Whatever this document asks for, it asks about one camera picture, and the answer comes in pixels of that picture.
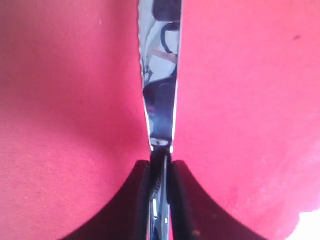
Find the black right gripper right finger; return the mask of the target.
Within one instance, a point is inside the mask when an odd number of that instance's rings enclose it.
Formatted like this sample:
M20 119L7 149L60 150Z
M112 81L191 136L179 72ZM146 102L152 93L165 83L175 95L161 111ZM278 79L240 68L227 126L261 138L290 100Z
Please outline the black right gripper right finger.
M175 240L263 240L219 206L182 160L171 165L170 198Z

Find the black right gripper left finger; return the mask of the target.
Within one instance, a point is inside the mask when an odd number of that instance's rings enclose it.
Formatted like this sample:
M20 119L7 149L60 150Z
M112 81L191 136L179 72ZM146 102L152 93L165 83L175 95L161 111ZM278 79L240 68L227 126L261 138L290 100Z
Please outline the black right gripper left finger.
M138 160L110 202L65 240L145 240L149 214L150 162Z

